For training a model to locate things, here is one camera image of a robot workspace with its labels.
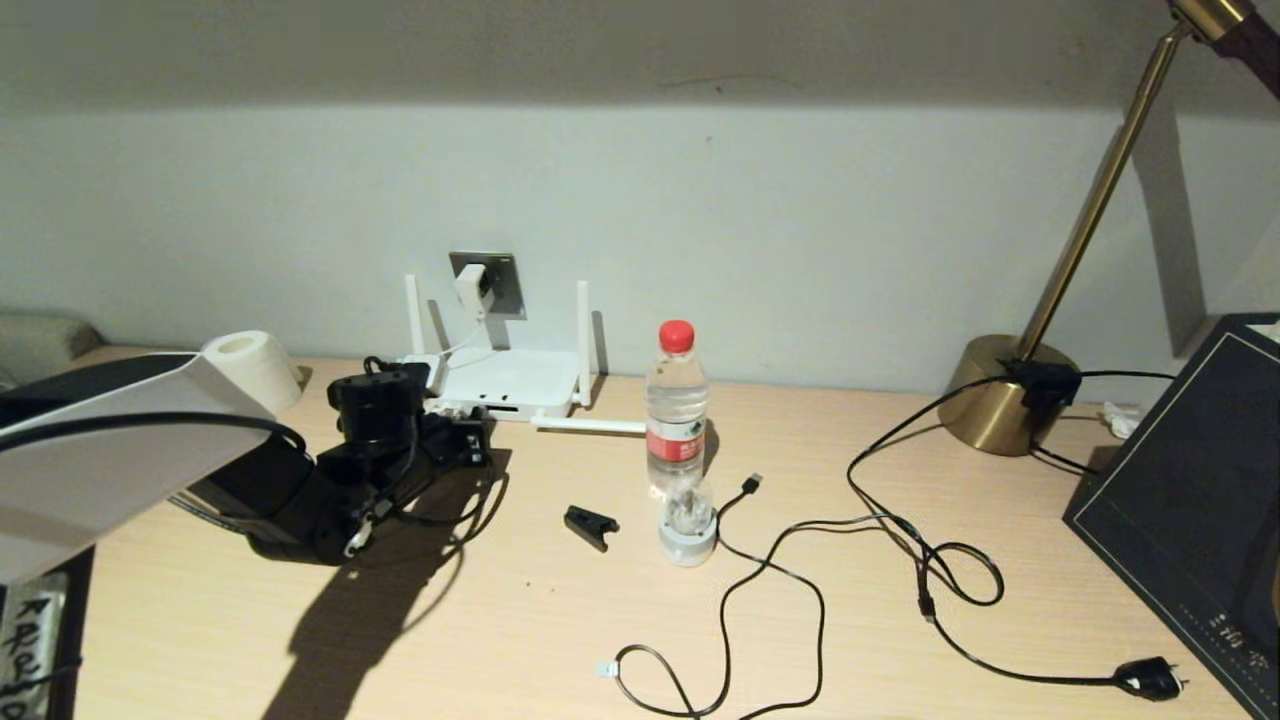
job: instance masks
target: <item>black plug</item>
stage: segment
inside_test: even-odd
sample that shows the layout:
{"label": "black plug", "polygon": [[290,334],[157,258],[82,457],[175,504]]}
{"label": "black plug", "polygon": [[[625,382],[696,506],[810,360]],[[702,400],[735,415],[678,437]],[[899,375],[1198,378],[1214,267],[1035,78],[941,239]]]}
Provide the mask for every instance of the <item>black plug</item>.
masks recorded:
{"label": "black plug", "polygon": [[1124,692],[1152,702],[1174,700],[1183,693],[1183,679],[1164,657],[1125,662],[1116,667],[1111,680]]}
{"label": "black plug", "polygon": [[1034,411],[1070,405],[1080,389],[1080,372],[1064,363],[1012,360],[1005,363],[1005,372],[1027,388],[1023,406]]}
{"label": "black plug", "polygon": [[938,618],[938,609],[933,603],[933,596],[924,593],[916,598],[915,605],[920,609],[920,615],[924,615],[924,620],[928,623],[936,623]]}

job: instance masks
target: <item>power plug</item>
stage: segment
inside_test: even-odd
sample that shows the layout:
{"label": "power plug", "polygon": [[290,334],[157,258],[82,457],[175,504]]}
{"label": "power plug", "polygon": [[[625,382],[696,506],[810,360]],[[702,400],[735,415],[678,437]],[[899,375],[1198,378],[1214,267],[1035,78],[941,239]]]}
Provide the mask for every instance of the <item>power plug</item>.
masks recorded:
{"label": "power plug", "polygon": [[485,266],[479,263],[462,268],[458,277],[453,278],[453,290],[458,293],[462,311],[477,323],[484,320],[493,307],[493,281]]}
{"label": "power plug", "polygon": [[1124,692],[1160,702],[1172,700],[1183,693],[1185,680],[1164,657],[1134,660],[1116,667],[1111,676],[1115,685]]}

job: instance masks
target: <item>power cord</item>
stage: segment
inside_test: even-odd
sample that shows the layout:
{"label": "power cord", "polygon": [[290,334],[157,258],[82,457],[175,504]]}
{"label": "power cord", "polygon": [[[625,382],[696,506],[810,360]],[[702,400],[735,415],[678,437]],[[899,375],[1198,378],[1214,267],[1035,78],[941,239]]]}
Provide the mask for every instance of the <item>power cord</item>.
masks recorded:
{"label": "power cord", "polygon": [[[808,589],[810,589],[814,593],[814,597],[818,600],[817,680],[813,692],[806,698],[792,702],[778,702],[768,705],[753,710],[751,712],[741,716],[740,720],[759,717],[760,715],[764,715],[767,712],[773,712],[777,710],[797,708],[812,705],[822,693],[822,684],[823,684],[823,637],[824,637],[826,619],[827,619],[826,600],[823,598],[820,588],[818,588],[818,585],[813,580],[787,568],[783,568],[782,565],[776,564],[773,561],[773,557],[777,553],[778,548],[782,546],[782,542],[787,537],[797,532],[854,533],[859,530],[870,529],[870,528],[861,528],[859,525],[874,521],[879,524],[879,529],[886,532],[891,538],[893,538],[895,542],[906,548],[915,560],[916,591],[918,591],[916,605],[920,610],[920,614],[925,618],[925,620],[929,624],[934,626],[934,629],[942,637],[943,642],[947,643],[947,646],[950,646],[959,655],[961,655],[974,665],[978,665],[984,670],[996,673],[997,675],[1030,683],[1057,684],[1057,685],[1084,685],[1084,687],[1103,687],[1103,685],[1116,687],[1125,691],[1129,694],[1143,697],[1151,701],[1165,701],[1178,697],[1181,693],[1184,683],[1181,679],[1178,678],[1176,673],[1174,671],[1174,667],[1164,657],[1148,657],[1144,660],[1125,662],[1119,667],[1116,667],[1116,670],[1107,676],[1033,675],[992,665],[991,662],[987,662],[979,659],[978,656],[970,653],[969,651],[966,651],[963,646],[960,646],[959,642],[955,641],[955,638],[951,637],[950,633],[946,632],[946,628],[943,628],[942,624],[938,621],[936,602],[933,600],[932,593],[929,592],[929,577],[937,575],[952,593],[955,593],[965,602],[982,607],[989,607],[1000,602],[1005,596],[1005,580],[1004,575],[1000,571],[1000,566],[996,565],[996,562],[991,560],[991,557],[986,552],[968,543],[943,542],[936,546],[929,544],[928,542],[925,542],[920,532],[909,520],[892,512],[888,507],[886,507],[878,500],[872,497],[870,493],[868,493],[854,480],[852,473],[859,464],[861,464],[864,460],[867,460],[867,457],[869,457],[874,452],[886,447],[886,445],[888,445],[890,441],[897,437],[899,433],[901,433],[913,423],[923,418],[925,414],[973,388],[995,382],[1009,382],[1009,380],[1021,382],[1023,378],[1015,375],[1025,377],[1028,368],[1019,368],[1019,370],[1020,372],[1016,374],[983,378],[945,393],[943,396],[938,397],[937,400],[929,402],[928,405],[914,413],[906,420],[902,420],[901,423],[895,425],[890,432],[884,433],[879,439],[877,439],[876,442],[869,445],[865,450],[863,450],[860,454],[858,454],[858,456],[855,456],[846,468],[845,479],[847,480],[850,488],[852,488],[854,493],[856,493],[858,497],[872,511],[869,515],[854,518],[850,520],[804,520],[800,523],[795,523],[792,525],[788,525],[781,533],[778,533],[772,546],[769,547],[769,552],[764,557],[756,557],[730,544],[724,539],[723,528],[724,528],[724,516],[728,514],[728,511],[732,510],[746,496],[753,495],[756,492],[756,489],[759,489],[760,477],[751,475],[750,478],[748,478],[748,480],[742,483],[741,492],[739,492],[739,495],[736,495],[733,498],[728,500],[727,502],[724,502],[724,505],[721,506],[719,534],[717,537],[717,541],[728,552],[737,555],[739,557],[742,557],[745,560],[750,560],[751,562],[755,562],[758,566],[751,573],[748,573],[746,575],[736,580],[733,584],[731,584],[721,596],[719,630],[724,651],[724,675],[721,683],[719,693],[708,706],[700,710],[695,708],[692,701],[689,698],[689,693],[685,691],[685,687],[680,682],[680,678],[676,674],[676,670],[672,667],[671,662],[668,662],[667,659],[663,657],[663,655],[659,651],[645,644],[628,644],[623,647],[617,652],[617,655],[614,655],[612,662],[605,664],[605,666],[600,670],[600,673],[603,675],[613,676],[614,680],[617,682],[618,688],[622,691],[622,694],[627,700],[650,712],[664,715],[667,717],[705,717],[707,715],[716,712],[723,706],[724,701],[728,698],[728,692],[732,680],[732,648],[728,638],[728,626],[726,624],[726,610],[728,606],[728,598],[736,591],[739,591],[751,580],[760,577],[765,570],[772,569],[804,584]],[[1039,373],[1041,370],[1032,368],[1030,372]],[[1128,372],[1128,370],[1098,370],[1089,373],[1076,373],[1074,369],[1071,369],[1070,373],[1061,373],[1061,374],[1057,373],[1056,369],[1052,369],[1050,370],[1050,377],[1053,375],[1056,375],[1053,382],[1061,380],[1066,382],[1068,384],[1074,383],[1074,387],[1078,387],[1080,379],[1087,377],[1128,375],[1128,377],[1152,377],[1152,378],[1165,378],[1165,379],[1171,378],[1171,375],[1166,375],[1162,373],[1142,373],[1142,372]],[[1070,389],[1070,393],[1065,396],[1066,402],[1069,402],[1070,397],[1074,395],[1074,387]],[[892,525],[896,528],[897,532],[895,532],[895,529],[891,528],[888,523],[892,523]],[[910,538],[910,541],[913,541],[919,547],[919,555],[916,555],[914,551],[910,550],[908,541],[904,539],[902,536]],[[992,580],[995,582],[996,589],[992,593],[992,596],[989,598],[979,598],[966,592],[960,585],[960,582],[952,573],[951,568],[947,565],[947,561],[943,557],[945,552],[960,552],[977,560],[983,566],[983,569],[988,571]],[[622,661],[634,652],[646,653],[653,659],[655,659],[659,662],[659,665],[662,665],[668,678],[671,678],[677,694],[680,696],[681,703],[684,705],[684,710],[672,710],[668,707],[660,707],[645,702],[637,698],[631,692],[631,689],[626,685],[626,682],[623,680],[622,676]]]}
{"label": "power cord", "polygon": [[[49,423],[28,428],[26,430],[18,430],[0,437],[0,452],[60,437],[148,425],[227,425],[233,428],[268,430],[273,434],[279,434],[287,438],[291,443],[293,443],[298,452],[306,455],[307,451],[307,441],[305,441],[297,430],[265,418],[228,415],[221,413],[138,413],[136,415],[99,415],[96,418],[83,418],[79,420],[64,420],[61,423]],[[227,523],[218,515],[205,512],[186,500],[170,497],[169,502],[224,530],[244,534],[244,530]]]}
{"label": "power cord", "polygon": [[[489,464],[485,465],[485,469],[486,469],[486,473],[485,473],[484,484],[486,486],[486,488],[492,488],[494,486],[494,483],[498,482],[498,473],[494,469],[493,460],[490,460]],[[393,507],[392,511],[388,512],[388,516],[389,518],[394,518],[394,519],[399,520],[401,523],[404,523],[406,525],[417,525],[417,527],[421,527],[421,528],[452,528],[453,525],[461,525],[462,523],[466,523],[466,521],[471,520],[472,518],[483,514],[484,512],[484,506],[485,506],[485,501],[480,500],[480,501],[476,502],[475,507],[472,507],[471,510],[467,510],[466,512],[463,512],[461,515],[456,515],[453,518],[422,518],[422,516],[412,515],[412,514],[404,511],[404,507],[410,502],[412,502],[413,500],[416,500],[416,498],[417,498],[416,496],[411,497],[411,498],[406,500],[403,503],[401,503],[399,506]]]}
{"label": "power cord", "polygon": [[1071,460],[1070,457],[1062,457],[1061,455],[1059,455],[1059,454],[1056,454],[1056,452],[1053,452],[1051,450],[1046,450],[1044,447],[1042,447],[1037,442],[1032,442],[1032,455],[1043,455],[1044,457],[1048,457],[1050,460],[1053,460],[1055,462],[1061,462],[1062,465],[1066,465],[1068,468],[1071,468],[1073,470],[1078,470],[1080,473],[1084,473],[1085,475],[1097,475],[1098,474],[1098,471],[1094,470],[1093,468],[1089,468],[1088,465],[1084,465],[1082,462],[1076,462],[1075,460]]}
{"label": "power cord", "polygon": [[452,346],[445,347],[444,350],[436,352],[436,355],[439,355],[440,357],[448,357],[449,355],[453,355],[454,351],[462,350],[463,347],[471,345],[471,342],[475,341],[475,338],[480,334],[480,331],[483,329],[484,329],[484,319],[476,320],[476,327],[471,328],[471,332],[467,334],[466,338],[462,340],[462,342],[456,342]]}

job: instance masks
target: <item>water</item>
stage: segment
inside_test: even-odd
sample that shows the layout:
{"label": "water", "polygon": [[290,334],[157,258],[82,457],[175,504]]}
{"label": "water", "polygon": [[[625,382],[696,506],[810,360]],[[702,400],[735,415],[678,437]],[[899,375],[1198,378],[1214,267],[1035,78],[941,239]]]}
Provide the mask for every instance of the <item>water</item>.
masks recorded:
{"label": "water", "polygon": [[701,482],[707,451],[704,429],[710,393],[698,356],[659,354],[649,372],[645,395],[649,418],[662,424],[662,434],[687,437],[696,430],[696,452],[689,457],[662,457],[653,452],[652,445],[648,452],[653,491],[664,498],[678,498]]}

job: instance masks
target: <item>white router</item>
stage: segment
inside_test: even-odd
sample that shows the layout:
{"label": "white router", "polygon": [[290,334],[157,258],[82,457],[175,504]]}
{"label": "white router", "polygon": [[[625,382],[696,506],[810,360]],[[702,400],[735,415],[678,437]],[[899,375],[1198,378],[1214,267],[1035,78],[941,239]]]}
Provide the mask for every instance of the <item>white router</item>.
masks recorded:
{"label": "white router", "polygon": [[[586,281],[577,282],[576,352],[495,350],[490,343],[490,347],[458,347],[442,360],[439,352],[429,354],[425,348],[416,275],[404,275],[404,300],[413,352],[401,361],[431,366],[426,384],[436,393],[438,406],[465,413],[484,407],[498,420],[544,427],[550,427],[550,420],[567,418],[575,404],[584,409],[591,406],[594,343]],[[570,423],[573,428],[581,427],[579,421]]]}

